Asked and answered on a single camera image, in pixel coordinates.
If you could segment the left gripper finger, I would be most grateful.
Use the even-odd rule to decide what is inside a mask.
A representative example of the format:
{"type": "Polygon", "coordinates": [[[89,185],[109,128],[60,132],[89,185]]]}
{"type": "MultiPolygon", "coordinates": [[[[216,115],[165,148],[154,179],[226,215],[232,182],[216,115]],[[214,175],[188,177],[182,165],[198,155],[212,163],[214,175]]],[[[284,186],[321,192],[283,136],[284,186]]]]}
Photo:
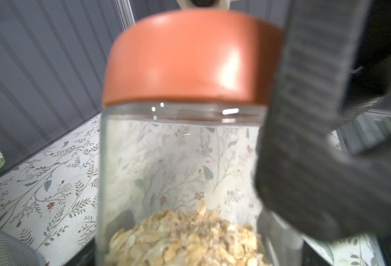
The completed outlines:
{"type": "Polygon", "coordinates": [[[391,134],[344,155],[330,132],[391,94],[391,1],[293,1],[255,188],[265,208],[333,241],[391,235],[391,134]]]}

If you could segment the oatmeal jar with terracotta lid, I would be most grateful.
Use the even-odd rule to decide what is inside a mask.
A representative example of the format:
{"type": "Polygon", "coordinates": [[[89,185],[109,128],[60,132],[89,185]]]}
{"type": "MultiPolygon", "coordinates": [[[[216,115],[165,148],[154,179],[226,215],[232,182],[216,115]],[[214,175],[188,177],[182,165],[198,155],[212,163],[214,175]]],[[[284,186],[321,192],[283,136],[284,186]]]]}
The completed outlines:
{"type": "Polygon", "coordinates": [[[283,36],[209,8],[119,35],[102,96],[97,265],[301,265],[302,236],[254,186],[283,36]]]}

